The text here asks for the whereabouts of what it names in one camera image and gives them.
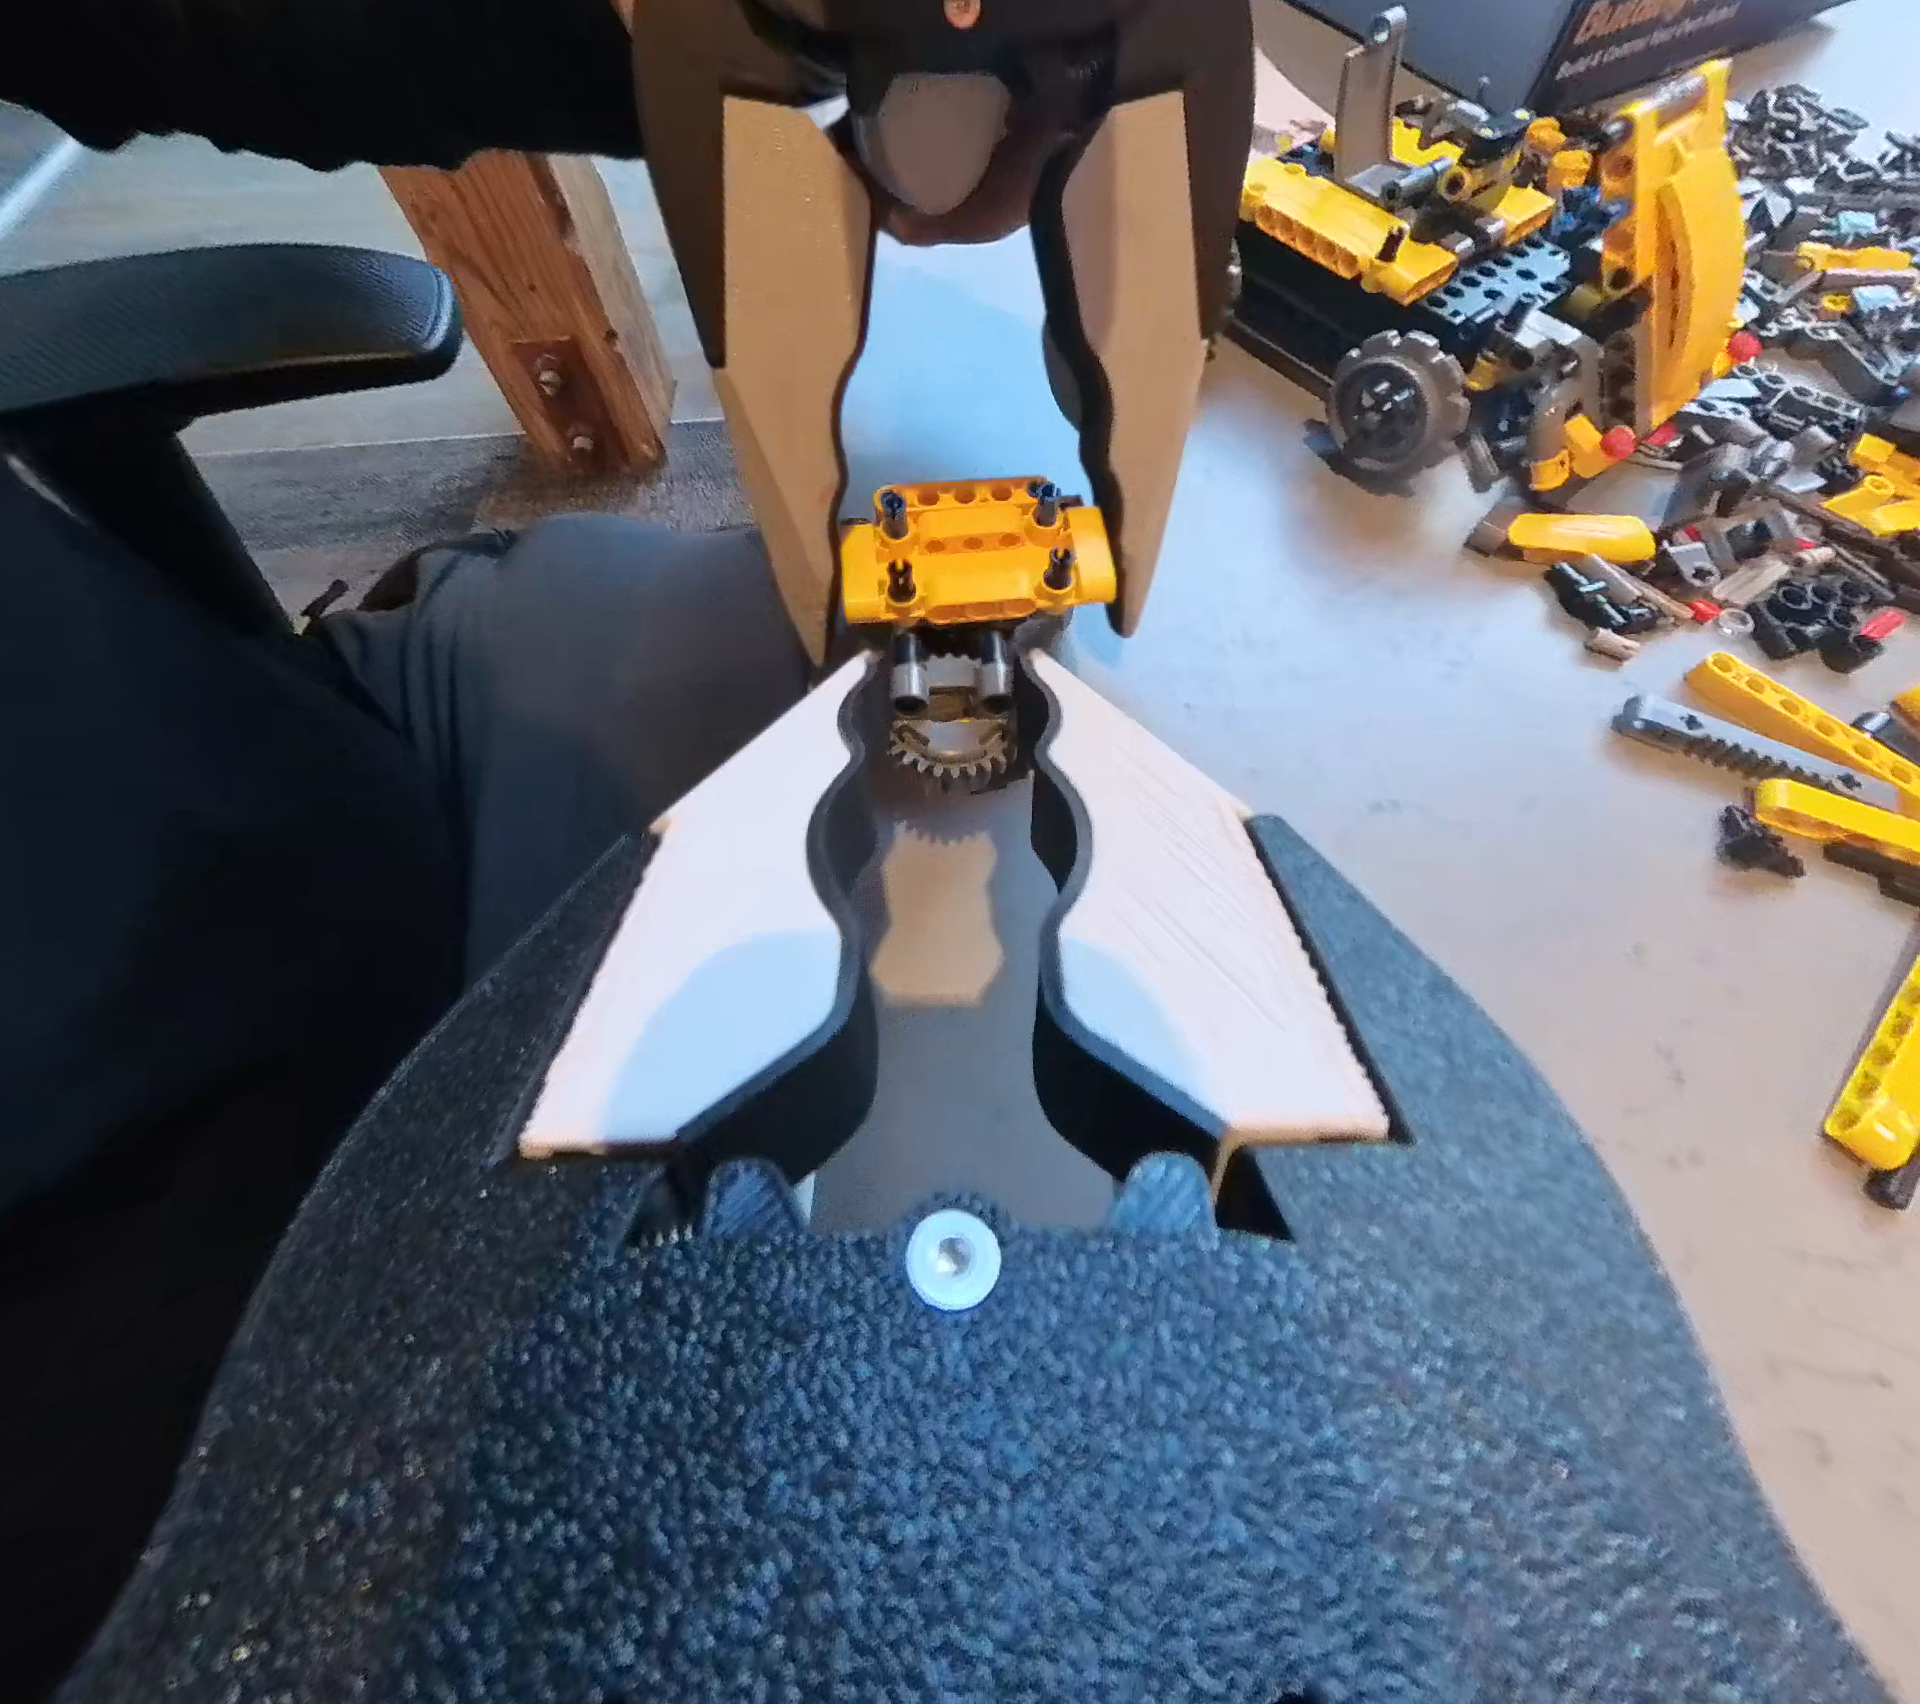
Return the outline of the small black connector piece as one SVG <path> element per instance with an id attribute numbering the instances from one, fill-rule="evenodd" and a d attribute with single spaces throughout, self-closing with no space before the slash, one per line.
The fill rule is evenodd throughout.
<path id="1" fill-rule="evenodd" d="M 1715 859 L 1730 870 L 1801 881 L 1807 866 L 1788 842 L 1744 804 L 1725 804 L 1715 818 Z"/>

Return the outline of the yellow frame block assembly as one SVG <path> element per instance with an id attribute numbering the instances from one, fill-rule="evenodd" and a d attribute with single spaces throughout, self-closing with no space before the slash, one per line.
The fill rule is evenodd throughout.
<path id="1" fill-rule="evenodd" d="M 1117 594 L 1100 511 L 1043 476 L 888 485 L 837 532 L 852 629 L 1018 626 Z"/>

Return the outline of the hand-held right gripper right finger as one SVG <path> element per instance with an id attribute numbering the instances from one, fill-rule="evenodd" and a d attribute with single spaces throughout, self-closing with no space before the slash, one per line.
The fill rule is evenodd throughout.
<path id="1" fill-rule="evenodd" d="M 1388 1103 L 1263 859 L 1251 810 L 1061 660 L 1021 658 L 1038 942 L 1034 1086 L 1115 1183 L 1156 1156 L 1212 1189 L 1245 1155 L 1383 1144 Z"/>

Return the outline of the grey toothed rack piece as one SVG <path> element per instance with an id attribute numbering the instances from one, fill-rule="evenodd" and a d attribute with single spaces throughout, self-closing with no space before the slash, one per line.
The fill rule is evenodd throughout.
<path id="1" fill-rule="evenodd" d="M 1900 810 L 1908 801 L 1908 789 L 1888 773 L 1817 756 L 1661 699 L 1636 695 L 1614 713 L 1610 725 L 1625 741 L 1747 783 L 1793 781 L 1884 810 Z"/>

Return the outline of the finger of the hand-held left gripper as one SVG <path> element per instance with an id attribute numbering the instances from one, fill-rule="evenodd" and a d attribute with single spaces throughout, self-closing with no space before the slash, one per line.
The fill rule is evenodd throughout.
<path id="1" fill-rule="evenodd" d="M 872 202 L 802 109 L 725 98 L 721 158 L 716 392 L 782 609 L 809 664 L 823 667 L 840 602 L 841 400 L 866 341 Z"/>
<path id="2" fill-rule="evenodd" d="M 1034 206 L 1034 256 L 1047 377 L 1111 550 L 1107 621 L 1133 636 L 1206 365 L 1178 95 L 1115 104 L 1058 153 Z"/>

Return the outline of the black office chair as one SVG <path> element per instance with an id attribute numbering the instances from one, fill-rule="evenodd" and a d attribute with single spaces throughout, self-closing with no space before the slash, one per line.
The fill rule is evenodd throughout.
<path id="1" fill-rule="evenodd" d="M 194 425 L 434 382 L 466 326 L 394 253 L 236 245 L 2 279 L 4 463 L 238 636 L 289 629 L 179 445 Z"/>

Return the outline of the person's black top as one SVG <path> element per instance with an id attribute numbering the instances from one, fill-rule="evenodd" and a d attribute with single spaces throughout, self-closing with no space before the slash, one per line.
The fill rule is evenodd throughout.
<path id="1" fill-rule="evenodd" d="M 430 781 L 4 473 L 2 1684 L 131 1575 L 276 1242 L 463 968 Z"/>

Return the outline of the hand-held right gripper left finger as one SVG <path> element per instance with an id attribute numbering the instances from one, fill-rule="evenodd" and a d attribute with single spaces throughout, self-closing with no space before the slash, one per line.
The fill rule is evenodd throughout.
<path id="1" fill-rule="evenodd" d="M 518 1159 L 815 1172 L 852 1140 L 878 1084 L 854 905 L 874 668 L 854 655 L 650 825 Z"/>

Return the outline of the light grey desk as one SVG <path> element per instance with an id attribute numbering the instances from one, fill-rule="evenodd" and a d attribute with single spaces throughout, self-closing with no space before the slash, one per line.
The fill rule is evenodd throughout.
<path id="1" fill-rule="evenodd" d="M 856 487 L 987 446 L 985 468 L 1077 479 L 1040 324 L 1021 234 L 881 240 L 846 398 Z M 1724 866 L 1733 781 L 1612 733 L 1627 695 L 1678 700 L 1697 657 L 1746 645 L 1705 626 L 1589 657 L 1533 571 L 1466 550 L 1484 505 L 1458 468 L 1366 493 L 1310 446 L 1310 412 L 1218 349 L 1140 631 L 1077 617 L 1067 662 L 1283 818 L 1548 1079 L 1681 1295 L 1801 1563 L 1916 1700 L 1916 1205 L 1872 1202 L 1820 1131 L 1913 917 L 1817 852 L 1800 881 Z M 1106 1181 L 1045 1126 L 1026 1059 L 1051 896 L 1027 786 L 876 770 L 880 1079 L 812 1215 L 858 1231 L 966 1190 L 1092 1223 Z"/>

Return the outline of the grey gear block assembly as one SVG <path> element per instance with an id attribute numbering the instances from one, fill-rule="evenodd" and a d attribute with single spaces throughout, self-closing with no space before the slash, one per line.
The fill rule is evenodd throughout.
<path id="1" fill-rule="evenodd" d="M 886 756 L 901 773 L 968 795 L 1021 768 L 1015 650 L 1007 626 L 907 626 L 886 652 Z"/>

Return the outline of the yellow curved panel piece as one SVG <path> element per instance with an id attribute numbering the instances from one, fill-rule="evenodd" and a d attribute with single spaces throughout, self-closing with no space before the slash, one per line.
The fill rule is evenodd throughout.
<path id="1" fill-rule="evenodd" d="M 1587 558 L 1631 568 L 1658 554 L 1655 537 L 1640 517 L 1532 511 L 1487 513 L 1468 532 L 1464 549 L 1539 568 Z"/>

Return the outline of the wooden post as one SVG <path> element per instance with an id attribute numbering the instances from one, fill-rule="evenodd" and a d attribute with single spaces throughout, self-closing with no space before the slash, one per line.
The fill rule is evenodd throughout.
<path id="1" fill-rule="evenodd" d="M 491 151 L 378 175 L 536 460 L 660 468 L 676 378 L 596 160 Z"/>

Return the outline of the yellow black toy vehicle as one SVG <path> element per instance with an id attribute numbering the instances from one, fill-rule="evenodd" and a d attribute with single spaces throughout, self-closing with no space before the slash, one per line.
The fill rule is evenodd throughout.
<path id="1" fill-rule="evenodd" d="M 1730 63 L 1568 120 L 1396 98 L 1407 12 L 1331 120 L 1251 154 L 1231 329 L 1315 391 L 1327 460 L 1397 489 L 1451 452 L 1566 506 L 1732 377 L 1746 218 Z"/>

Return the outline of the pile of loose building pieces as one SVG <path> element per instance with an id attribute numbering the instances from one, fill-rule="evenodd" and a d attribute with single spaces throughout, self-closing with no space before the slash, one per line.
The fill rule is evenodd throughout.
<path id="1" fill-rule="evenodd" d="M 1533 565 L 1599 658 L 1697 624 L 1773 667 L 1816 660 L 1852 678 L 1916 636 L 1916 137 L 1861 154 L 1860 114 L 1806 84 L 1739 104 L 1728 82 L 1728 97 L 1744 218 L 1733 372 L 1563 506 L 1508 480 L 1487 513 L 1650 527 L 1647 565 Z M 1853 722 L 1724 652 L 1687 686 L 1725 725 L 1902 784 L 1902 808 L 1786 779 L 1746 781 L 1739 804 L 1791 852 L 1817 846 L 1916 911 L 1916 686 Z M 1916 1205 L 1916 962 L 1822 1132 L 1874 1205 Z"/>

